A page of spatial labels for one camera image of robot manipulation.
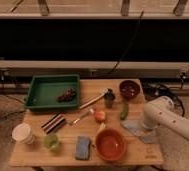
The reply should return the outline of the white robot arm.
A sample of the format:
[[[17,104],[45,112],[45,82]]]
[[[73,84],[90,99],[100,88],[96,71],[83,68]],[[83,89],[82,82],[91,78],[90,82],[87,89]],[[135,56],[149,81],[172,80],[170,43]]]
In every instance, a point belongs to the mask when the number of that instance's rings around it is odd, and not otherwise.
[[[149,101],[144,106],[140,123],[147,130],[162,124],[189,141],[189,119],[175,114],[173,108],[174,102],[167,96]]]

